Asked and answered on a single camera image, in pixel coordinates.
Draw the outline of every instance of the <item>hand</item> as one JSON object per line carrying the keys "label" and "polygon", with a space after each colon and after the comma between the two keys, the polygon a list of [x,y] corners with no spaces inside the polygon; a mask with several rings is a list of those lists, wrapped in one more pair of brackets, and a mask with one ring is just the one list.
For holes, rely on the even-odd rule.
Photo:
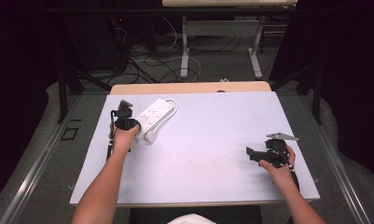
{"label": "hand", "polygon": [[[288,149],[288,152],[289,152],[288,161],[291,163],[291,165],[295,167],[295,157],[296,157],[295,152],[290,146],[286,146],[286,148]],[[284,194],[290,189],[297,188],[291,176],[291,172],[287,164],[281,168],[275,168],[270,163],[264,160],[261,160],[259,164],[271,174],[273,183],[277,186],[277,188],[282,194]]]}
{"label": "hand", "polygon": [[114,130],[114,138],[113,138],[114,152],[121,152],[121,153],[126,154],[132,145],[134,136],[140,132],[140,125],[136,125],[128,131],[120,130],[114,125],[113,130]]}

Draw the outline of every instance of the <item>gray carpet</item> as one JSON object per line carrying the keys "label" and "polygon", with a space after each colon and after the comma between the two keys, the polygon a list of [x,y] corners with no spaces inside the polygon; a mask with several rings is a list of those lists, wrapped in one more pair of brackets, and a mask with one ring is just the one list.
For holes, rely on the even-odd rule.
{"label": "gray carpet", "polygon": [[[232,37],[197,38],[196,43],[199,43],[198,49],[220,49]],[[199,81],[219,81],[223,77],[230,81],[255,80],[246,53],[246,48],[251,47],[250,44],[252,42],[250,41],[251,39],[242,38],[239,47],[233,51],[199,52],[192,50],[190,57],[194,57],[199,64],[190,60],[189,68],[196,72],[201,68]],[[280,43],[281,38],[279,37],[267,38],[264,53],[258,54],[264,80],[269,78],[270,67]],[[229,49],[236,45],[237,39],[236,42],[229,46]],[[180,52],[177,52],[177,49],[169,49],[169,46],[164,46],[163,50],[175,53],[175,56],[172,57],[180,56]],[[144,58],[145,56],[139,56],[135,60]],[[181,61],[179,60],[173,60],[167,62],[167,66],[175,69],[179,68],[180,63]],[[167,66],[139,64],[154,77],[163,77],[163,81],[174,80],[172,73],[166,77],[164,76],[171,72]],[[95,76],[102,77],[105,74],[100,73],[95,74]],[[109,80],[109,83],[111,85],[128,83],[133,79],[134,76],[114,77]],[[185,81],[189,82],[194,79],[194,76],[190,76]],[[72,131],[77,129],[76,138],[74,140],[59,140],[55,142],[53,152],[50,154],[50,160],[35,185],[33,193],[28,195],[30,196],[28,201],[22,205],[21,212],[17,214],[17,223],[68,223],[71,220],[75,209],[68,203],[72,188],[76,183],[85,159],[90,139],[101,112],[101,106],[104,104],[105,95],[108,94],[108,92],[102,92],[89,82],[84,81],[83,83],[86,91],[82,96],[77,96],[76,107],[71,111],[70,117],[67,118],[64,124],[64,128],[71,131],[65,134],[63,138],[71,137],[73,135]],[[306,100],[304,97],[308,96],[296,96],[293,91],[294,88],[295,84],[290,83],[278,91],[278,95],[294,134],[300,138],[299,146],[312,175],[318,179],[316,185],[322,199],[312,202],[312,206],[328,223],[354,223],[356,221],[343,196],[342,189],[339,187],[339,183],[328,165],[328,159],[323,151],[323,144],[317,138],[317,131],[313,128],[312,121],[309,119],[310,114],[303,106],[303,102]],[[58,127],[56,123],[59,117],[57,84],[49,87],[48,93],[49,103],[46,113],[30,145],[26,148],[17,169],[0,194],[0,221],[20,189],[23,180],[29,174],[35,160],[43,150],[48,148],[48,141]],[[322,121],[327,136],[335,146],[337,142],[336,121],[333,119],[330,107],[325,102],[323,102],[322,106]],[[371,223],[374,223],[374,176],[361,165],[341,155],[340,157],[347,174],[353,182],[356,194],[358,194],[362,205],[366,208]],[[265,224],[285,223],[289,213],[286,206],[280,203],[262,205],[261,216]],[[129,209],[118,209],[114,223],[128,223],[128,220]]]}

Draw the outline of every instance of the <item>white desk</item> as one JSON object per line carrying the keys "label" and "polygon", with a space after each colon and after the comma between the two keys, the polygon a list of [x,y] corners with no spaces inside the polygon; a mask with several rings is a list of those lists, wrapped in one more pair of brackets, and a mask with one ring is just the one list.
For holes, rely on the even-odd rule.
{"label": "white desk", "polygon": [[[158,98],[173,98],[178,111],[160,126],[152,145],[133,143],[125,160],[119,206],[236,205],[284,200],[270,175],[249,160],[245,148],[266,151],[266,134],[292,135],[292,131],[275,92],[242,91],[108,95],[71,204],[79,202],[104,166],[110,110],[117,109],[124,99],[134,104],[133,115],[137,116]],[[298,144],[287,144],[297,154],[302,195],[307,200],[319,199]]]}
{"label": "white desk", "polygon": [[[164,7],[264,7],[292,6],[297,0],[163,0]],[[262,36],[265,18],[259,21],[187,21],[183,17],[183,59],[181,62],[181,78],[187,77],[189,48],[188,35],[247,35],[254,36],[253,48],[248,50],[254,76],[262,78],[256,52]]]}

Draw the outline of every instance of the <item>dark background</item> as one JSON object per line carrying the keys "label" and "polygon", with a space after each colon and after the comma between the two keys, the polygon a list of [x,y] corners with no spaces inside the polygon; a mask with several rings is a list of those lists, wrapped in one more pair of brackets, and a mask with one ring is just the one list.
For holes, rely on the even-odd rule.
{"label": "dark background", "polygon": [[[333,7],[339,2],[299,0],[298,7]],[[323,97],[338,122],[339,150],[374,174],[374,1],[358,2],[362,4],[354,7],[349,25],[339,29],[339,41],[327,54]],[[40,16],[57,34],[67,59],[83,68],[62,20]],[[48,102],[45,89],[57,81],[59,51],[40,22],[24,1],[0,2],[0,191],[42,119]],[[308,63],[335,22],[292,18],[270,78],[280,80]]]}

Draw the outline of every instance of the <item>power plug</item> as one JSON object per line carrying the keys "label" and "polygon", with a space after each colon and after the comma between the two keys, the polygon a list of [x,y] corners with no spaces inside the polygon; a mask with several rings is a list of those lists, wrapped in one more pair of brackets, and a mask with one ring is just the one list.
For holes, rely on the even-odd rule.
{"label": "power plug", "polygon": [[145,139],[147,142],[154,142],[156,139],[155,129],[174,111],[174,105],[167,103],[163,99],[158,99],[146,110],[144,110],[137,119],[141,124],[141,131],[135,139],[140,142]]}

